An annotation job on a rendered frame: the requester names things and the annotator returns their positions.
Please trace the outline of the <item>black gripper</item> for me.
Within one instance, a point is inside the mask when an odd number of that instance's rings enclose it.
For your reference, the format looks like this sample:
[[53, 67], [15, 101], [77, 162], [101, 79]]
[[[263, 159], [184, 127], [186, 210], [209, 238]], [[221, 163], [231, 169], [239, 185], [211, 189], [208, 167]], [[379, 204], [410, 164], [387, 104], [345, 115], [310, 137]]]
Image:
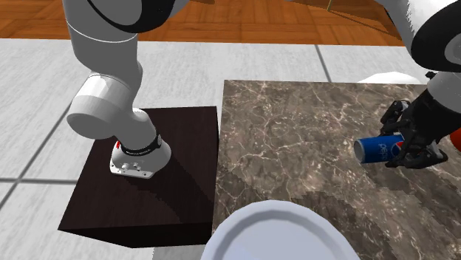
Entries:
[[448, 155], [438, 148], [441, 139], [461, 128], [461, 113], [454, 112], [434, 99], [426, 89], [412, 103], [395, 100], [386, 110], [380, 122], [380, 135], [393, 135], [402, 126], [399, 118], [406, 122], [400, 130], [411, 148], [423, 148], [419, 152], [402, 149], [403, 141], [392, 146], [394, 157], [385, 163], [387, 168], [403, 166], [422, 169], [444, 163]]

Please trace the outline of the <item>blue soda can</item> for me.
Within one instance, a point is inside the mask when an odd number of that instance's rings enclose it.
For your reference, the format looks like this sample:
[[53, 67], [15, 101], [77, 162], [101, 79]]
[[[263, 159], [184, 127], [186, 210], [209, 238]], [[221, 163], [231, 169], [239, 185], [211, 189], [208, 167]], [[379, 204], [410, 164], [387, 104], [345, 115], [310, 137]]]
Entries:
[[353, 149], [362, 164], [382, 163], [395, 158], [400, 153], [402, 144], [402, 135], [394, 134], [358, 139], [354, 142]]

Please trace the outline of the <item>orange round object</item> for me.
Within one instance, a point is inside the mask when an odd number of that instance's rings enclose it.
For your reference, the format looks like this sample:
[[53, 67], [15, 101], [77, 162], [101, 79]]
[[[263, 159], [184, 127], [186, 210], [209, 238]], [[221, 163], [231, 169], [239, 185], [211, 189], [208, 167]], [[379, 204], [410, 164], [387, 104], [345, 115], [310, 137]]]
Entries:
[[450, 141], [452, 145], [461, 152], [461, 128], [450, 134]]

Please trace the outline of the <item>white rounded object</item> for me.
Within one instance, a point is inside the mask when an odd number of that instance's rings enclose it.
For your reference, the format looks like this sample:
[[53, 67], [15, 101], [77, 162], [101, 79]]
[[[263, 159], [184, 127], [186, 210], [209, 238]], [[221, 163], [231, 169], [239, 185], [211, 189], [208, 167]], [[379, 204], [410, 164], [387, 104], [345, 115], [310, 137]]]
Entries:
[[359, 83], [421, 84], [415, 77], [401, 72], [377, 73], [359, 81]]

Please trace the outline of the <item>white bowl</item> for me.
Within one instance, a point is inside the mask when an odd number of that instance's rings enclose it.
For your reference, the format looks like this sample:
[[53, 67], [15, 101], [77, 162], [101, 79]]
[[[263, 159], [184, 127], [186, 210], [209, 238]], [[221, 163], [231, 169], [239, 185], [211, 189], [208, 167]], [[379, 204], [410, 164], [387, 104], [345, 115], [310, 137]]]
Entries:
[[215, 230], [200, 260], [360, 260], [325, 218], [293, 202], [253, 202]]

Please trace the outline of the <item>dark wooden robot stand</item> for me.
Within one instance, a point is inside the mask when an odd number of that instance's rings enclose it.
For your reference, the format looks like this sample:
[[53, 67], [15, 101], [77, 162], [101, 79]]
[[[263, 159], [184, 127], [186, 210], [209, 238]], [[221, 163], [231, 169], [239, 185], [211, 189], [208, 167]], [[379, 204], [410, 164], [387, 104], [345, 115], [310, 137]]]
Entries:
[[219, 131], [214, 106], [147, 109], [172, 150], [149, 179], [109, 170], [116, 139], [96, 140], [59, 230], [130, 248], [205, 244], [211, 237]]

